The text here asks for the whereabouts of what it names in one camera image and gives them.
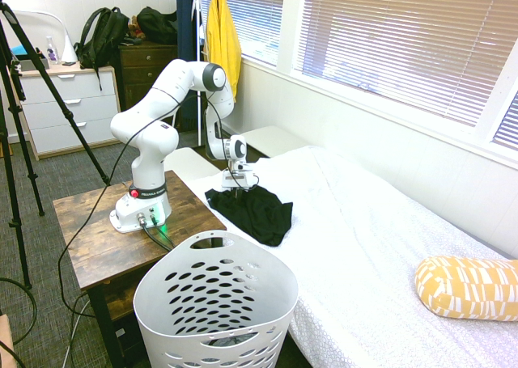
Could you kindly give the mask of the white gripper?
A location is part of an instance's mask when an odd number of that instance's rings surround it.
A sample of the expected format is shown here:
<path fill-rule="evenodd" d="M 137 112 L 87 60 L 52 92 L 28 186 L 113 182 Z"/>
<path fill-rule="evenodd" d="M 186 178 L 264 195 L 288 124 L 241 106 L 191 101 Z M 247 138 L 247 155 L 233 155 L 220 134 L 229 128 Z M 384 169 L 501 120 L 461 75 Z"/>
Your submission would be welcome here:
<path fill-rule="evenodd" d="M 242 188 L 240 189 L 240 196 L 242 197 L 245 194 L 245 189 L 248 190 L 255 184 L 256 178 L 252 171 L 230 171 L 226 169 L 222 173 L 222 188 L 224 190 L 232 189 L 231 193 L 234 198 L 237 198 L 237 188 Z"/>

